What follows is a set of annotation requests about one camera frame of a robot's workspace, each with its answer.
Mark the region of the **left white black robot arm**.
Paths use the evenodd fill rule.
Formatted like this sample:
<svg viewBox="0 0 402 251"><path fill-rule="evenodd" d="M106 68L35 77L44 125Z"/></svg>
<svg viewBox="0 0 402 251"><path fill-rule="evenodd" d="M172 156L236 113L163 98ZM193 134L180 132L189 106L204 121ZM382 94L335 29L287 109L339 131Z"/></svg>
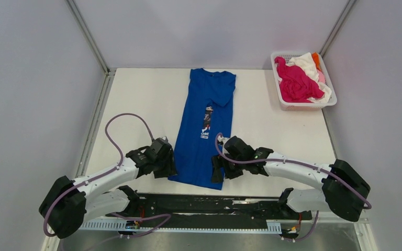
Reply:
<svg viewBox="0 0 402 251"><path fill-rule="evenodd" d="M155 178L176 175L174 151L166 137L131 150L119 163L92 175L58 178L39 207L45 235L64 239L100 216L122 212L135 215L139 195L126 182L148 174Z"/></svg>

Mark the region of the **blue graphic t-shirt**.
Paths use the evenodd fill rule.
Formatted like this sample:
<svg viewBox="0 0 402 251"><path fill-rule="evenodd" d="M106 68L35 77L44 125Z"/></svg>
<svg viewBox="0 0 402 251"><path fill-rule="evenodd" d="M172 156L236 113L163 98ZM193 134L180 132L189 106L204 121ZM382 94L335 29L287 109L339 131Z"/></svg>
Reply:
<svg viewBox="0 0 402 251"><path fill-rule="evenodd" d="M209 72L192 69L188 94L178 131L174 160L177 174L169 180L221 190L222 181L213 182L212 157L216 135L231 135L233 94L236 75L228 71Z"/></svg>

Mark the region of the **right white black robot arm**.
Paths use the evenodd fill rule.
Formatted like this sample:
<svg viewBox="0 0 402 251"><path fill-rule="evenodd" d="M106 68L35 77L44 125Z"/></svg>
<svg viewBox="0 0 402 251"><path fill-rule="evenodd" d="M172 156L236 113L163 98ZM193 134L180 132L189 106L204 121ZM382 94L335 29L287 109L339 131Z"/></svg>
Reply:
<svg viewBox="0 0 402 251"><path fill-rule="evenodd" d="M212 182L235 179L248 171L253 175L281 177L309 186L309 189L286 188L278 201L279 214L292 218L306 211L332 212L350 222L357 222L364 210L370 210L369 184L346 161L330 164L308 163L273 151L252 148L241 138L215 140L217 155L212 157Z"/></svg>

